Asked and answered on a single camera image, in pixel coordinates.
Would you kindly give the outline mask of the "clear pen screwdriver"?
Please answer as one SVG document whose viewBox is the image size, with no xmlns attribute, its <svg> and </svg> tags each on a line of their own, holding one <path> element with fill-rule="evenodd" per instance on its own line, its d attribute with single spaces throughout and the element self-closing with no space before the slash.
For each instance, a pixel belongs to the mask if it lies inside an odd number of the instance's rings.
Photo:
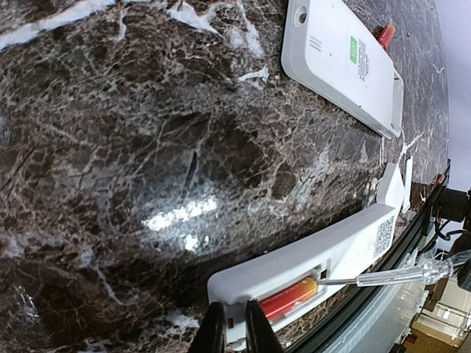
<svg viewBox="0 0 471 353">
<path fill-rule="evenodd" d="M 451 277 L 455 269 L 470 260 L 470 250 L 459 252 L 446 260 L 423 259 L 418 265 L 388 271 L 360 274 L 353 279 L 320 279 L 318 285 L 356 285 L 373 287 L 422 282 L 426 285 Z"/>
</svg>

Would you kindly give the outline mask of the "narrow white battery cover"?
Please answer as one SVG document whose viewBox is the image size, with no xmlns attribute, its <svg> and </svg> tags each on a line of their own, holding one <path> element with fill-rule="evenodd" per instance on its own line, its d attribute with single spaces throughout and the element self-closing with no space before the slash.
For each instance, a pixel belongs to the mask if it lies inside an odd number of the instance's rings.
<svg viewBox="0 0 471 353">
<path fill-rule="evenodd" d="M 412 184 L 412 175 L 413 175 L 413 163 L 414 158 L 410 156 L 406 160 L 405 164 L 405 173 L 404 173 L 404 197 L 401 207 L 401 213 L 405 214 L 411 207 L 411 184 Z"/>
</svg>

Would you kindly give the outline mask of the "black front table rail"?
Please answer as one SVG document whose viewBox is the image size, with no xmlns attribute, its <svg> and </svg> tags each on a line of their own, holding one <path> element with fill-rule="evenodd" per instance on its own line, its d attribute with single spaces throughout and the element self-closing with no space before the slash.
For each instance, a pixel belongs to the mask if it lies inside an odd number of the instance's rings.
<svg viewBox="0 0 471 353">
<path fill-rule="evenodd" d="M 410 265 L 428 236 L 437 199 L 437 185 L 393 247 L 374 266 L 376 271 Z M 353 289 L 289 352 L 389 352 L 414 315 L 425 285 L 422 282 Z"/>
</svg>

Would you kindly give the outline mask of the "white remote green buttons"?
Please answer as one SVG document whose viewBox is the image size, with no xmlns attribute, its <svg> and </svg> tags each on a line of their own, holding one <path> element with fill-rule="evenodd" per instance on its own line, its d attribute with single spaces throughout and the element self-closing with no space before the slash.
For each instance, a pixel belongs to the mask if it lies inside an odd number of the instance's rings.
<svg viewBox="0 0 471 353">
<path fill-rule="evenodd" d="M 289 1 L 281 65 L 385 138 L 402 132 L 403 79 L 372 33 L 343 1 Z"/>
</svg>

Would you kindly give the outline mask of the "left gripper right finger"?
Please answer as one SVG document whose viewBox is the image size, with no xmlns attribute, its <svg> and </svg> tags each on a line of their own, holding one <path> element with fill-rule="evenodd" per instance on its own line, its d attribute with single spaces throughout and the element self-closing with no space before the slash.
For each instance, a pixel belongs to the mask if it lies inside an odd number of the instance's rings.
<svg viewBox="0 0 471 353">
<path fill-rule="evenodd" d="M 245 308 L 247 351 L 252 353 L 284 353 L 272 327 L 257 300 Z"/>
</svg>

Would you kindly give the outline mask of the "red orange battery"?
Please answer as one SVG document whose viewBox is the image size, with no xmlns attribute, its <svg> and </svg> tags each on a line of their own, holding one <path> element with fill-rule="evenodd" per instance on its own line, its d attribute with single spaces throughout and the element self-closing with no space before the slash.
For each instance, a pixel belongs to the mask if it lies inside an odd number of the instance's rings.
<svg viewBox="0 0 471 353">
<path fill-rule="evenodd" d="M 306 277 L 284 290 L 262 300 L 261 308 L 269 321 L 292 311 L 298 304 L 303 304 L 318 293 L 317 281 Z"/>
</svg>

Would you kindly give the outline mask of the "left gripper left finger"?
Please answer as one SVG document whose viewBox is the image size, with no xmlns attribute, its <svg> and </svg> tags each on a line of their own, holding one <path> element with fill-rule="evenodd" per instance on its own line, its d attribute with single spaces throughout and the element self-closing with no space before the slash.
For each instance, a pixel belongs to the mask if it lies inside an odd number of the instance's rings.
<svg viewBox="0 0 471 353">
<path fill-rule="evenodd" d="M 213 302 L 196 332 L 188 353 L 224 352 L 224 308 L 220 302 Z"/>
</svg>

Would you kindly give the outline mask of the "red yellow battery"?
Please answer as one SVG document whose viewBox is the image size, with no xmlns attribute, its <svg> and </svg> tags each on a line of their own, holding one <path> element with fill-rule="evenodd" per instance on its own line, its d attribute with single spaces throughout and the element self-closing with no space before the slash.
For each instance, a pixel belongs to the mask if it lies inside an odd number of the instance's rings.
<svg viewBox="0 0 471 353">
<path fill-rule="evenodd" d="M 383 50 L 387 51 L 395 32 L 396 29 L 393 24 L 386 24 L 385 26 L 377 26 L 373 30 L 372 35 L 375 37 Z"/>
</svg>

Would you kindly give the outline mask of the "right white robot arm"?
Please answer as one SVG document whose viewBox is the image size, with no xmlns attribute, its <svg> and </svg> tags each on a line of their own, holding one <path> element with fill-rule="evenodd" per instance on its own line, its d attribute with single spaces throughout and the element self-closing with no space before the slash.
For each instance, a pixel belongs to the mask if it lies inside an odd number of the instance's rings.
<svg viewBox="0 0 471 353">
<path fill-rule="evenodd" d="M 470 190 L 465 192 L 445 188 L 432 209 L 432 215 L 435 217 L 434 240 L 440 238 L 449 241 L 452 235 L 470 233 Z M 463 228 L 444 234 L 442 230 L 451 221 L 462 223 Z"/>
</svg>

